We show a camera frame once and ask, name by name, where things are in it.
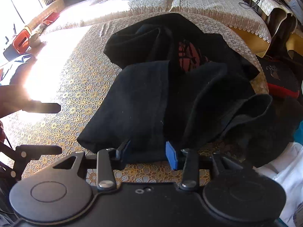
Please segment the black sweatshirt with red print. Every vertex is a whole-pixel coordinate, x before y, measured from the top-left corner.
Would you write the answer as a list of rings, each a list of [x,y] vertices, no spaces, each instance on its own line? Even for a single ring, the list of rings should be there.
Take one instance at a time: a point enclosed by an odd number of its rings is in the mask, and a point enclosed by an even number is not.
[[[94,153],[128,142],[128,163],[162,161],[166,143],[199,149],[236,127],[252,136],[271,106],[251,85],[259,70],[178,13],[114,33],[104,54],[121,72],[77,138]]]

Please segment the folded blue garment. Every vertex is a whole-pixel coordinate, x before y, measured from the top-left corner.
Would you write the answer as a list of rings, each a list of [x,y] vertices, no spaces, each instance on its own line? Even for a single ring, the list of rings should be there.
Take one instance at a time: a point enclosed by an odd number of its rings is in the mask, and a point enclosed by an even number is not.
[[[1,86],[23,86],[37,59],[33,54],[24,54],[4,66]]]

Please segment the floral lace tablecloth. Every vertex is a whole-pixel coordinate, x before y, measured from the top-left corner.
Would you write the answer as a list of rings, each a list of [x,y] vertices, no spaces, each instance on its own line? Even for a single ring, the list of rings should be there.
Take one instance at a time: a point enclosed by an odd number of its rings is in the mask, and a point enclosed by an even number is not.
[[[209,17],[181,13],[205,33],[219,33],[226,43],[260,71],[251,81],[255,93],[269,93],[266,78],[257,57],[231,26]],[[92,152],[77,143],[77,137],[93,117],[110,86],[121,72],[103,53],[109,37],[139,21],[156,16],[140,14],[91,26],[46,32],[41,36],[42,49],[25,82],[30,98],[45,103],[59,103],[58,114],[37,114],[19,111],[2,120],[11,145],[58,145],[60,155],[42,155],[27,164],[22,179],[57,162],[72,152]],[[181,171],[171,171],[166,162],[127,165],[114,171],[116,182],[176,182]]]

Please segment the teal orange storage box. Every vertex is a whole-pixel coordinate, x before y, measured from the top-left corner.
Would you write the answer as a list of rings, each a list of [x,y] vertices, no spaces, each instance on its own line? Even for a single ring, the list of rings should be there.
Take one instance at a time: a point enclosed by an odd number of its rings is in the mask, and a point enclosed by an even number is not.
[[[12,43],[4,50],[3,55],[7,61],[12,61],[24,54],[29,47],[30,33],[23,29],[14,38]]]

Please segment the red booklet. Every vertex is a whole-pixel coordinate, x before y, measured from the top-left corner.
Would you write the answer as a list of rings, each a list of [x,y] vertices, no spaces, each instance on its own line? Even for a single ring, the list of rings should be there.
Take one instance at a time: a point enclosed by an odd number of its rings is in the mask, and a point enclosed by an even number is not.
[[[51,12],[47,17],[42,20],[45,25],[50,25],[59,18],[60,14],[58,12]]]

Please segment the white garment pile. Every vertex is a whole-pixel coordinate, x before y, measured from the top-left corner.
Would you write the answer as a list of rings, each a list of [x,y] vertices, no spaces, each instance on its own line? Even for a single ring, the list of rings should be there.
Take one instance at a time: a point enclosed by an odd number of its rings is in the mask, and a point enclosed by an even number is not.
[[[287,200],[280,219],[287,226],[302,226],[302,145],[289,143],[280,156],[255,170],[283,187]]]

